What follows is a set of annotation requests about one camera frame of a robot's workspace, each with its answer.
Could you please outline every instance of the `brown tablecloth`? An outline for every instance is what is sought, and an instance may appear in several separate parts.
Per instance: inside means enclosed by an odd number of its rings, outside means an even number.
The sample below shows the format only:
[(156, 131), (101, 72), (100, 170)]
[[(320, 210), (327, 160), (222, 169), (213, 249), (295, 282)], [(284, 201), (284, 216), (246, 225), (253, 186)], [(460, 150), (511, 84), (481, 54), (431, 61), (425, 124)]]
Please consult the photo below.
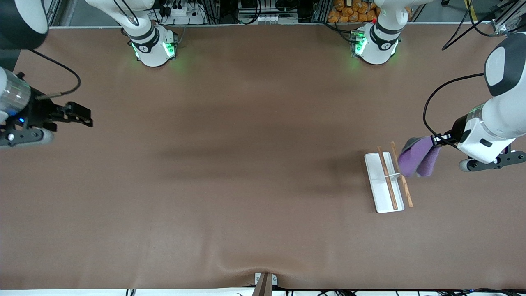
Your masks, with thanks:
[[(408, 181), (414, 208), (375, 212), (363, 155), (429, 135), (429, 94), (499, 42), (441, 52), (455, 27), (408, 26), (381, 66), (323, 26), (189, 28), (160, 68), (117, 29), (51, 30), (39, 50), (83, 80), (56, 102), (95, 126), (1, 151), (1, 287), (214, 288), (271, 271), (296, 289), (526, 288), (526, 166), (467, 174), (444, 148)], [(75, 83), (29, 52), (17, 70), (46, 93)], [(482, 78), (451, 85), (429, 123), (446, 131), (488, 98)]]

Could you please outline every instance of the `yellow stripe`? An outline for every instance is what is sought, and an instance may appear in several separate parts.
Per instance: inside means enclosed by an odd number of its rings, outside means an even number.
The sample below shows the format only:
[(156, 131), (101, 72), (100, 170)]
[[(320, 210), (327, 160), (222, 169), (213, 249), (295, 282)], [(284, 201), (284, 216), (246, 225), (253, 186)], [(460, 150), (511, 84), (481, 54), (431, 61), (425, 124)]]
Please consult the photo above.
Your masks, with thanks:
[[(469, 7), (468, 0), (464, 0), (464, 4), (466, 5), (466, 8)], [(473, 5), (471, 5), (470, 14), (471, 14), (471, 18), (473, 19), (474, 22), (478, 22), (479, 21), (477, 19), (477, 14), (475, 13), (475, 9), (473, 8)]]

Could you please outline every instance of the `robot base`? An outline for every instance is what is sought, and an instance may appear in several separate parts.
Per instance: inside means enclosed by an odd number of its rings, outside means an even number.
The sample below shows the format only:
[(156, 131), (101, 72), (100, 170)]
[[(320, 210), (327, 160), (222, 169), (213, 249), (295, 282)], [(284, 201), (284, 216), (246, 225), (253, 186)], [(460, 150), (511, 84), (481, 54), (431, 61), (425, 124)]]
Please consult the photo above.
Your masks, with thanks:
[(173, 31), (162, 26), (155, 26), (159, 30), (159, 41), (155, 44), (149, 53), (144, 53), (135, 48), (135, 56), (148, 67), (159, 67), (169, 60), (175, 60), (177, 52), (178, 36)]
[(361, 41), (357, 44), (351, 44), (351, 50), (354, 56), (362, 58), (365, 62), (372, 65), (381, 65), (389, 60), (389, 58), (395, 54), (396, 46), (398, 41), (393, 46), (389, 46), (388, 50), (381, 50), (378, 46), (371, 41), (371, 28), (374, 26), (373, 23), (366, 24), (365, 26), (357, 29), (358, 32), (363, 32)]

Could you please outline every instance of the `wooden stick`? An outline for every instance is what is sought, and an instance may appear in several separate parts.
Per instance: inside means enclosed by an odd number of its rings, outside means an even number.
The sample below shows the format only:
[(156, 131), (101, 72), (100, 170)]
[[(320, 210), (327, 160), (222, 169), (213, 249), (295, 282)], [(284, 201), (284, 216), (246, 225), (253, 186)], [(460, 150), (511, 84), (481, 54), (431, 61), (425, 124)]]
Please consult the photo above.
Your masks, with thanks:
[(386, 176), (387, 189), (389, 189), (389, 195), (391, 196), (391, 203), (393, 205), (393, 210), (398, 210), (396, 199), (394, 197), (395, 192), (393, 191), (393, 185), (391, 184), (391, 177), (387, 177), (389, 175), (389, 171), (387, 170), (386, 159), (383, 158), (382, 147), (378, 146), (377, 149), (378, 149), (378, 155), (380, 156), (380, 162), (382, 163), (383, 173)]
[[(393, 150), (393, 157), (394, 157), (396, 170), (397, 170), (397, 172), (400, 173), (400, 166), (398, 165), (398, 154), (396, 153), (396, 145), (395, 145), (394, 142), (391, 142), (391, 148)], [(402, 179), (403, 191), (406, 194), (407, 203), (409, 204), (409, 207), (412, 208), (413, 207), (413, 200), (411, 199), (411, 194), (409, 193), (409, 187), (407, 186), (406, 177), (404, 177), (402, 174), (400, 174), (400, 178)]]

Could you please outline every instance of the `brown leather surface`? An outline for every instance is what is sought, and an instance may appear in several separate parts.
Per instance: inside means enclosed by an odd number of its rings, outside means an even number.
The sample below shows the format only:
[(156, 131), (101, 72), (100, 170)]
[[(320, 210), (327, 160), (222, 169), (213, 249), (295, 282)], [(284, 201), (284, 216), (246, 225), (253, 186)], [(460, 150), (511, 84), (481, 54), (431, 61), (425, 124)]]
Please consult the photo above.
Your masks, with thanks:
[[(2, 288), (214, 288), (258, 271), (297, 289), (526, 288), (526, 166), (466, 174), (443, 149), (408, 181), (414, 208), (375, 212), (363, 155), (429, 135), (426, 98), (499, 41), (441, 52), (455, 27), (408, 26), (382, 66), (322, 26), (189, 28), (160, 68), (116, 29), (52, 30), (40, 51), (83, 80), (56, 102), (95, 126), (1, 152)], [(28, 52), (17, 70), (46, 93), (75, 83)], [(429, 123), (446, 131), (488, 98), (482, 78), (451, 85)]]

